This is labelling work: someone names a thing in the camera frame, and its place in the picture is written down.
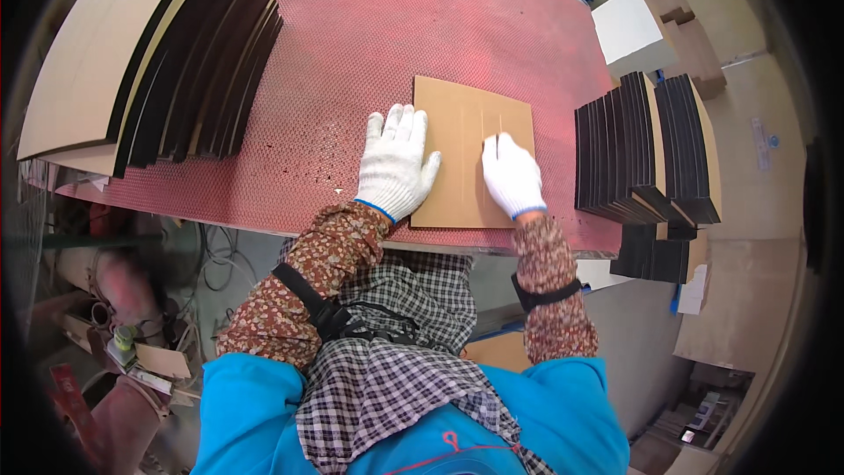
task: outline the red perforated work table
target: red perforated work table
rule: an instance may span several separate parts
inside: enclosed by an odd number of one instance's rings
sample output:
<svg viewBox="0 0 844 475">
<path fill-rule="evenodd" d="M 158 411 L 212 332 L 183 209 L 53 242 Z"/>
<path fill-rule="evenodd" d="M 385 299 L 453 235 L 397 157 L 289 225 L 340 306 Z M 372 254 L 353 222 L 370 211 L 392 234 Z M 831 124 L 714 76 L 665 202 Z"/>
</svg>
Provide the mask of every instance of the red perforated work table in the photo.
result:
<svg viewBox="0 0 844 475">
<path fill-rule="evenodd" d="M 224 162 L 128 168 L 104 192 L 64 195 L 144 212 L 297 234 L 357 189 L 366 116 L 413 101 L 416 75 L 530 103 L 549 212 L 581 257 L 618 252 L 621 228 L 574 210 L 574 110 L 612 88 L 579 0 L 279 0 L 284 28 L 243 148 Z M 501 251 L 501 229 L 410 229 L 389 247 Z"/>
</svg>

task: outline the sticker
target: sticker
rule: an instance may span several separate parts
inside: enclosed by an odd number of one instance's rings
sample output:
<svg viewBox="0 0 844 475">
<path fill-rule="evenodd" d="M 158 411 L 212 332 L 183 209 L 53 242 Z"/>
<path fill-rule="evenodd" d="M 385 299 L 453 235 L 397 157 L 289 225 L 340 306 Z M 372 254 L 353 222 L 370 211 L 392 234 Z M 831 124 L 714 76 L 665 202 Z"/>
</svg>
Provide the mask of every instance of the sticker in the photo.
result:
<svg viewBox="0 0 844 475">
<path fill-rule="evenodd" d="M 754 118 L 750 121 L 753 127 L 753 141 L 756 144 L 756 164 L 759 166 L 759 171 L 771 170 L 771 147 L 768 145 L 768 139 L 765 136 L 765 126 L 762 120 Z"/>
</svg>

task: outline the checkered apron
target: checkered apron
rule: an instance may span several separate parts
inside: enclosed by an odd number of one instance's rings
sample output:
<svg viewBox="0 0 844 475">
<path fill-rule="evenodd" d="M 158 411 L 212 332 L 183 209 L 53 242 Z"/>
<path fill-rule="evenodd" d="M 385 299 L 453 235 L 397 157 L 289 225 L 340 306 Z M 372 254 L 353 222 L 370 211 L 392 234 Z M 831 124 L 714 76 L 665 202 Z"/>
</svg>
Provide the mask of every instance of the checkered apron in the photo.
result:
<svg viewBox="0 0 844 475">
<path fill-rule="evenodd" d="M 521 429 L 486 375 L 458 356 L 477 321 L 471 267 L 466 256 L 385 250 L 381 264 L 343 285 L 338 302 L 351 323 L 412 334 L 419 346 L 358 337 L 322 346 L 295 414 L 302 450 L 318 471 L 344 473 L 378 441 L 451 403 L 514 446 L 527 473 L 554 472 L 518 444 Z"/>
</svg>

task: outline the glove blue cuff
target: glove blue cuff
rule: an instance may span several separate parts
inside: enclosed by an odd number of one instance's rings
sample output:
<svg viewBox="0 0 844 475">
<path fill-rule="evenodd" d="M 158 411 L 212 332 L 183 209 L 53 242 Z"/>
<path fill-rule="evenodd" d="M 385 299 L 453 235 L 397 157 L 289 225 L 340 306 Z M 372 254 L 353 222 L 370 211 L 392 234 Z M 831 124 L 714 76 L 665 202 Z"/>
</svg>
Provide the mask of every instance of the glove blue cuff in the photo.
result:
<svg viewBox="0 0 844 475">
<path fill-rule="evenodd" d="M 526 208 L 522 209 L 521 211 L 519 211 L 518 213 L 516 213 L 515 215 L 511 216 L 511 217 L 510 217 L 510 220 L 516 220 L 516 217 L 517 217 L 517 216 L 521 215 L 522 213 L 527 213 L 527 212 L 529 212 L 529 211 L 544 211 L 544 212 L 546 212 L 546 213 L 547 213 L 547 212 L 548 212 L 548 207 L 546 207 L 546 206 L 533 206 L 533 207 L 526 207 Z"/>
<path fill-rule="evenodd" d="M 388 213 L 388 212 L 384 211 L 382 208 L 380 208 L 380 207 L 376 206 L 375 204 L 373 204 L 373 203 L 371 203 L 371 202 L 367 202 L 367 201 L 365 201 L 365 200 L 361 200 L 360 198 L 355 198 L 353 201 L 354 201 L 354 202 L 360 202 L 361 204 L 365 204 L 365 205 L 367 205 L 367 206 L 370 206 L 372 209 L 377 209 L 378 211 L 380 211 L 380 212 L 384 213 L 384 216 L 386 216 L 387 218 L 389 218 L 389 219 L 390 219 L 390 222 L 392 222 L 392 223 L 393 223 L 393 226 L 395 226 L 395 225 L 396 225 L 396 219 L 395 219 L 395 218 L 393 218 L 393 215 L 391 215 L 390 213 Z"/>
</svg>

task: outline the hand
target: hand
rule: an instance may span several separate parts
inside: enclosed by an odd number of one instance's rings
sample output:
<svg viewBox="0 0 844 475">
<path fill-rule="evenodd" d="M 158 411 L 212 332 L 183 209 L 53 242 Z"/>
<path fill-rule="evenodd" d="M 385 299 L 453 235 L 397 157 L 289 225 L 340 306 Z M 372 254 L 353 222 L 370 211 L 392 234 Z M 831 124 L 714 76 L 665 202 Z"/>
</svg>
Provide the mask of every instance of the hand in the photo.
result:
<svg viewBox="0 0 844 475">
<path fill-rule="evenodd" d="M 513 220 L 522 213 L 548 210 L 540 191 L 539 165 L 507 132 L 484 141 L 481 163 L 492 199 Z"/>
<path fill-rule="evenodd" d="M 384 213 L 397 223 L 419 207 L 430 193 L 442 155 L 430 153 L 425 165 L 428 115 L 413 105 L 395 104 L 386 116 L 370 115 L 366 147 L 360 159 L 358 195 L 354 199 Z"/>
</svg>

